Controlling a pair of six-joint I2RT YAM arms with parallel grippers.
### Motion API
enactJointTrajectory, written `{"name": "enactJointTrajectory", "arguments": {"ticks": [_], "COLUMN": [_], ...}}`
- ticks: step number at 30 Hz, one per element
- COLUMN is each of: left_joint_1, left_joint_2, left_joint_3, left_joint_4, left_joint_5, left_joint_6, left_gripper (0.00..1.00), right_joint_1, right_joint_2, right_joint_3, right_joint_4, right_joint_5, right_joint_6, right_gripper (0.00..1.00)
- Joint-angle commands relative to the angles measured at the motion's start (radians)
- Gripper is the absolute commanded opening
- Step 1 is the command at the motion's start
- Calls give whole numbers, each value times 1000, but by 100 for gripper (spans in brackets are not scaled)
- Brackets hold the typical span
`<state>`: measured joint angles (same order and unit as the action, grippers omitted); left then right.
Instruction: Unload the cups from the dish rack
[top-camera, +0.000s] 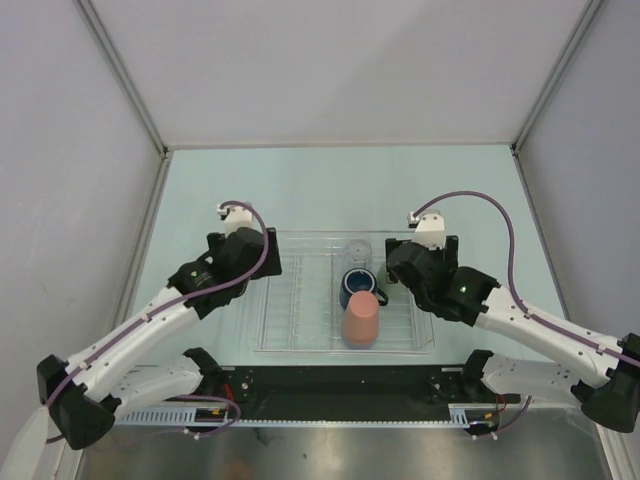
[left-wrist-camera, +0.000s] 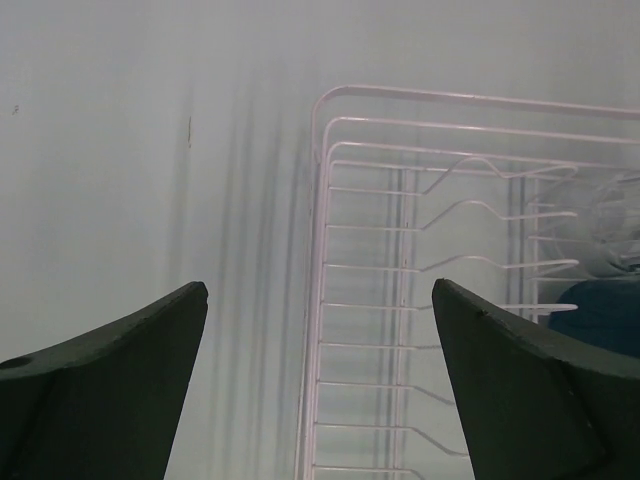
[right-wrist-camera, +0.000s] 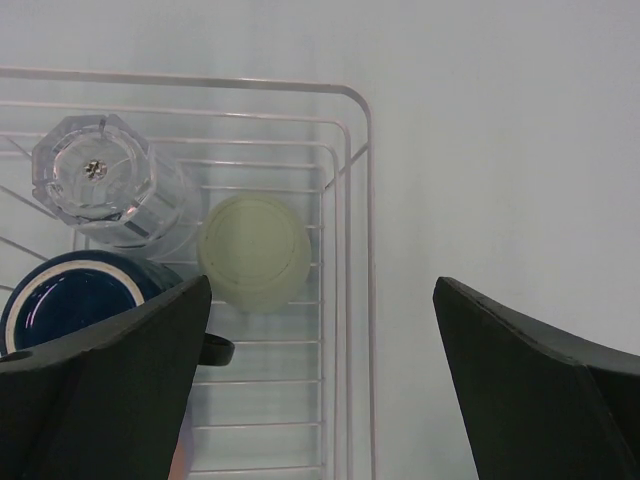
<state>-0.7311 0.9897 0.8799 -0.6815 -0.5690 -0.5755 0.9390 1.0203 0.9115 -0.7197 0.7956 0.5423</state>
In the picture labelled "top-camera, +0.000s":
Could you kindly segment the pale green plastic cup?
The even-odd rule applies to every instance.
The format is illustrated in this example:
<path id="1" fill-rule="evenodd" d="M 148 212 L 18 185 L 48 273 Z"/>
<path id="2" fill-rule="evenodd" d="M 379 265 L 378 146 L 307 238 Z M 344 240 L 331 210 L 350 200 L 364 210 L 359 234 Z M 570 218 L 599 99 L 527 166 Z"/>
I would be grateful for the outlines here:
<path id="1" fill-rule="evenodd" d="M 403 285 L 399 281 L 393 282 L 390 274 L 387 271 L 386 265 L 382 264 L 377 273 L 377 283 L 381 290 L 389 293 L 390 291 L 398 291 L 403 288 Z"/>

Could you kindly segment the blue ceramic mug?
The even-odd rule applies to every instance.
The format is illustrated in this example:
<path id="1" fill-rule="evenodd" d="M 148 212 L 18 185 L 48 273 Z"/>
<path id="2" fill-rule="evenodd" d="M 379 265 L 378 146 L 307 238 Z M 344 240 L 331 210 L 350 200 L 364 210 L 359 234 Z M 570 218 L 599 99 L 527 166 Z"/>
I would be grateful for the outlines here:
<path id="1" fill-rule="evenodd" d="M 388 295 L 378 286 L 373 273 L 364 268 L 353 268 L 348 270 L 342 277 L 339 289 L 339 303 L 346 309 L 351 297 L 358 292 L 372 293 L 380 306 L 389 303 Z"/>

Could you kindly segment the pink plastic cup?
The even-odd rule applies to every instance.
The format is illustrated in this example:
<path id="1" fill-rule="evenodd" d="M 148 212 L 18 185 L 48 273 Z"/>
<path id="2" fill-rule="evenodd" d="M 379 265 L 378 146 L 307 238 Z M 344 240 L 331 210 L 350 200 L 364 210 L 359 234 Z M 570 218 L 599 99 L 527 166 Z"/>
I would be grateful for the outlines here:
<path id="1" fill-rule="evenodd" d="M 359 291 L 349 298 L 341 333 L 350 348 L 369 348 L 375 343 L 379 333 L 379 303 L 373 293 Z"/>

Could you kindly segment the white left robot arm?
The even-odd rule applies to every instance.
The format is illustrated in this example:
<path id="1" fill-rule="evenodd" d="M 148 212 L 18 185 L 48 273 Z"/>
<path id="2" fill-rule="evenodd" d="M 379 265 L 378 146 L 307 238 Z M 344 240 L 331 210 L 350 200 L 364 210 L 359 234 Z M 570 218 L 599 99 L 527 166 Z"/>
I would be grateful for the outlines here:
<path id="1" fill-rule="evenodd" d="M 273 227 L 210 233 L 207 242 L 208 250 L 183 264 L 138 314 L 68 359 L 50 355 L 37 365 L 40 401 L 72 449 L 93 445 L 131 411 L 223 392 L 221 368 L 201 347 L 165 365 L 134 368 L 153 347 L 243 295 L 250 281 L 282 273 Z"/>

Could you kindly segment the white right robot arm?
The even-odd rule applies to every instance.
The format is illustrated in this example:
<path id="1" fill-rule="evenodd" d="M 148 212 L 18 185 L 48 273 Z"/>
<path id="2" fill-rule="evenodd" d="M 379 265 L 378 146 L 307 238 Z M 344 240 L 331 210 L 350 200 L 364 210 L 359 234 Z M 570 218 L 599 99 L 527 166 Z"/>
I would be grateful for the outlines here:
<path id="1" fill-rule="evenodd" d="M 385 242 L 386 270 L 416 306 L 442 320 L 510 338 L 545 356 L 508 365 L 489 351 L 473 352 L 461 376 L 463 393 L 484 401 L 494 392 L 565 400 L 595 423 L 634 431 L 639 415 L 639 337 L 623 338 L 544 317 L 495 278 L 458 263 L 458 239 L 433 250 L 411 240 Z"/>

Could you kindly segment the clear glass tumbler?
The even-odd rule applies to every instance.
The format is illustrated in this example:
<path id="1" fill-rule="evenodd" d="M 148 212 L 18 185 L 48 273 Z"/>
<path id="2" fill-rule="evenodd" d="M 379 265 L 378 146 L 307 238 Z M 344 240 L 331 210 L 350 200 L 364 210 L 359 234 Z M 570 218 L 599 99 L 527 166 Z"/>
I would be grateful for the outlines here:
<path id="1" fill-rule="evenodd" d="M 370 270 L 373 261 L 371 244 L 364 239 L 351 240 L 343 251 L 343 270 L 352 269 Z"/>

